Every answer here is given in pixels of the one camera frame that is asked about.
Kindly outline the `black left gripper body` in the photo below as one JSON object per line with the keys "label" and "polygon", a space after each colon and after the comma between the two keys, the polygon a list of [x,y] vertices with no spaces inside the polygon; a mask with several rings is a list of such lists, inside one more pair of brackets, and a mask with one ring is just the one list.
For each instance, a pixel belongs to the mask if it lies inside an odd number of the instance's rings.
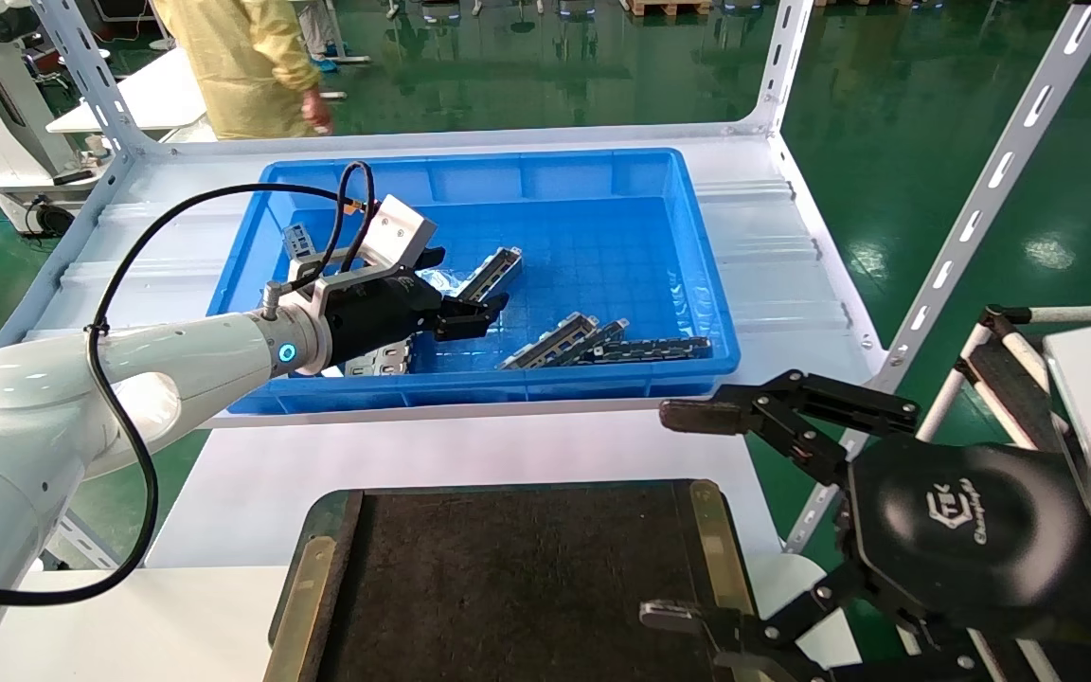
{"label": "black left gripper body", "polygon": [[425,330],[440,314],[443,294],[410,270],[356,283],[325,294],[329,366],[341,366],[360,355]]}

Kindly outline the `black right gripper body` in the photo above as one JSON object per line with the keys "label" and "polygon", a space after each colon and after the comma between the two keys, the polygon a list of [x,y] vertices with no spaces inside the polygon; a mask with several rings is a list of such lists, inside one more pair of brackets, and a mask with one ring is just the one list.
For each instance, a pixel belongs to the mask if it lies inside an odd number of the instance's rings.
{"label": "black right gripper body", "polygon": [[1072,565],[1088,513],[1062,455],[883,438],[846,467],[863,597],[904,629],[1086,642]]}

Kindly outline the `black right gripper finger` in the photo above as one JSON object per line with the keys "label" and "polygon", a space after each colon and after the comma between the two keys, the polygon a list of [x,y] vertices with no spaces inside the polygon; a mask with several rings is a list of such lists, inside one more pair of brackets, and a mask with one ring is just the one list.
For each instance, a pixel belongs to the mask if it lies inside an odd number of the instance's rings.
{"label": "black right gripper finger", "polygon": [[723,385],[705,399],[666,399],[668,430],[703,435],[759,436],[819,484],[846,484],[848,450],[810,419],[866,433],[913,435],[921,407],[866,386],[792,368],[758,386]]}
{"label": "black right gripper finger", "polygon": [[873,570],[844,563],[767,619],[731,607],[652,600],[642,602],[640,621],[702,637],[718,668],[755,669],[772,681],[978,681],[978,660],[960,647],[930,646],[920,655],[837,668],[824,668],[801,651],[798,641],[837,608],[883,593]]}

